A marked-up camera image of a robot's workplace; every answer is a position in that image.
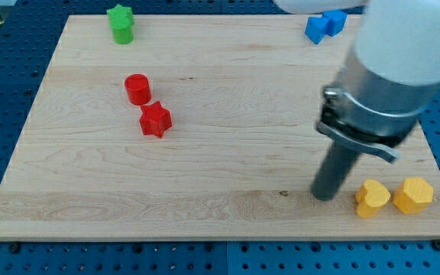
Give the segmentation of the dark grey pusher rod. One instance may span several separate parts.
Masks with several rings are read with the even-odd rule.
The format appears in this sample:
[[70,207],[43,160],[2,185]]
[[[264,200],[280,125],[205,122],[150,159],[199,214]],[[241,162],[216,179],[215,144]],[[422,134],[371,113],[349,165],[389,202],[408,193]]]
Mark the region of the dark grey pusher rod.
[[360,155],[360,152],[334,141],[312,182],[311,193],[314,197],[322,201],[332,200]]

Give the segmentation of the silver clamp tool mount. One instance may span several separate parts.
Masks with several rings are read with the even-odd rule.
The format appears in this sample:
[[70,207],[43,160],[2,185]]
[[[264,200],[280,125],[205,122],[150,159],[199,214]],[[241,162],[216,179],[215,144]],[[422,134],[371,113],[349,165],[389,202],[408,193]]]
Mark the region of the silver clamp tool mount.
[[368,69],[351,50],[335,81],[322,88],[317,131],[333,140],[329,156],[370,154],[389,163],[440,88],[406,85]]

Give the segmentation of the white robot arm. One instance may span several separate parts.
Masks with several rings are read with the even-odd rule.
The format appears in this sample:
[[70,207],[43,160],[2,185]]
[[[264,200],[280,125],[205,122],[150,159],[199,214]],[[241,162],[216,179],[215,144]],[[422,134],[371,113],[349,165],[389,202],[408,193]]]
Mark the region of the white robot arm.
[[387,162],[440,89],[440,1],[370,0],[345,64],[322,90],[332,145],[312,182],[332,199],[361,154]]

